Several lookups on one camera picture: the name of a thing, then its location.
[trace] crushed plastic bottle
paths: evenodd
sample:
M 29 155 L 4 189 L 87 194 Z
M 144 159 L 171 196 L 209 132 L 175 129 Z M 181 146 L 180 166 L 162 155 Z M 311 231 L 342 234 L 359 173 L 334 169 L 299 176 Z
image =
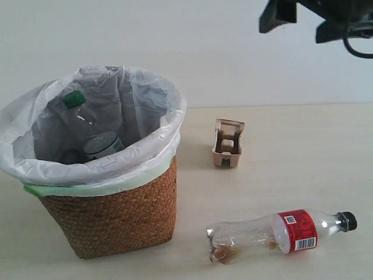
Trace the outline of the crushed plastic bottle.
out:
M 351 212 L 325 214 L 313 209 L 274 213 L 255 220 L 215 223 L 207 227 L 210 260 L 231 264 L 242 258 L 288 254 L 323 245 L 337 232 L 355 230 Z
M 89 160 L 112 155 L 124 149 L 117 133 L 106 131 L 97 122 L 96 114 L 85 104 L 81 91 L 68 93 L 63 103 L 68 111 L 69 127 Z

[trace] trash bag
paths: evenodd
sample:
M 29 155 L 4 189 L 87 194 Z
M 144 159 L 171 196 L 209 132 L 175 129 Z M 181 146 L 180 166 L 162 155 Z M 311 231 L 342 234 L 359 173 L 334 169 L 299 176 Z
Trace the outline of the trash bag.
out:
M 86 163 L 61 163 L 76 146 L 62 96 L 81 90 L 100 124 L 125 149 Z M 35 195 L 107 195 L 147 183 L 170 166 L 186 100 L 169 80 L 139 68 L 79 68 L 0 111 L 0 168 Z

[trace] black bottle cap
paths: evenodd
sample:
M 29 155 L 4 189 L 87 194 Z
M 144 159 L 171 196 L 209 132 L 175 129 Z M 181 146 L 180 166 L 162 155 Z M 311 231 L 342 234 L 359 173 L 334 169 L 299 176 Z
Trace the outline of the black bottle cap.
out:
M 351 231 L 351 230 L 356 230 L 357 228 L 357 221 L 351 212 L 342 212 L 342 215 L 346 218 L 347 222 L 347 230 L 346 231 Z

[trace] wooden table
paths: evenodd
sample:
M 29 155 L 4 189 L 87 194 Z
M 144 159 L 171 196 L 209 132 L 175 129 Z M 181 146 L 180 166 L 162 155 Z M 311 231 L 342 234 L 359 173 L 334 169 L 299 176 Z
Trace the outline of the wooden table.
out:
M 246 123 L 236 169 L 214 167 L 216 118 Z M 373 104 L 189 109 L 178 149 L 178 218 L 167 244 L 78 259 L 39 201 L 0 175 L 0 279 L 370 279 Z M 232 265 L 209 261 L 205 227 L 314 208 L 357 230 L 322 247 Z

